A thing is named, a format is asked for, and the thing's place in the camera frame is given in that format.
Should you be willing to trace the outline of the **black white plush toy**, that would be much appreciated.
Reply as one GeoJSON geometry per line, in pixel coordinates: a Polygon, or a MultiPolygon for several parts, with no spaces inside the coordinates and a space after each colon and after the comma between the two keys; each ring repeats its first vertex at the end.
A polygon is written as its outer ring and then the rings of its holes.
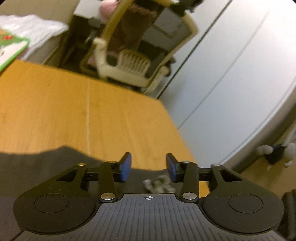
{"type": "Polygon", "coordinates": [[[290,167],[295,159],[295,143],[279,144],[274,146],[262,145],[255,149],[259,156],[263,156],[268,162],[267,171],[277,162],[284,160],[285,168],[290,167]]]}

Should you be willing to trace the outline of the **brown garment on chair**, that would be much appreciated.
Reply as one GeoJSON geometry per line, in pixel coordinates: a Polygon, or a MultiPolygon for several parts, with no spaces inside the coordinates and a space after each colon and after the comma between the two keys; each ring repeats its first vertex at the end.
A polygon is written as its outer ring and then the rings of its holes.
{"type": "Polygon", "coordinates": [[[113,32],[108,51],[118,54],[124,49],[137,50],[145,31],[162,10],[154,1],[133,1],[113,32]]]}

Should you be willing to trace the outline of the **dark grey knit garment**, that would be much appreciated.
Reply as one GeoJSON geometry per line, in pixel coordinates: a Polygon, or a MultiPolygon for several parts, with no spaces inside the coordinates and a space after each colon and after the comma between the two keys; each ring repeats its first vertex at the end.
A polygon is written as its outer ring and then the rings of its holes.
{"type": "Polygon", "coordinates": [[[168,171],[131,167],[118,200],[98,200],[103,161],[61,147],[1,153],[1,240],[184,240],[185,204],[168,171]]]}

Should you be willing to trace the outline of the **beige mesh office chair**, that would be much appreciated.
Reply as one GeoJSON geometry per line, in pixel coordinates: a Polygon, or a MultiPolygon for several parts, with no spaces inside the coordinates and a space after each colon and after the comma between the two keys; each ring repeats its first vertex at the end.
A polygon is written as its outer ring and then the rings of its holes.
{"type": "Polygon", "coordinates": [[[163,10],[145,31],[139,48],[116,54],[108,51],[109,41],[133,1],[102,1],[100,16],[88,20],[91,32],[85,41],[88,52],[80,62],[82,73],[129,86],[144,95],[170,76],[174,54],[197,35],[190,14],[200,1],[154,2],[163,10]]]}

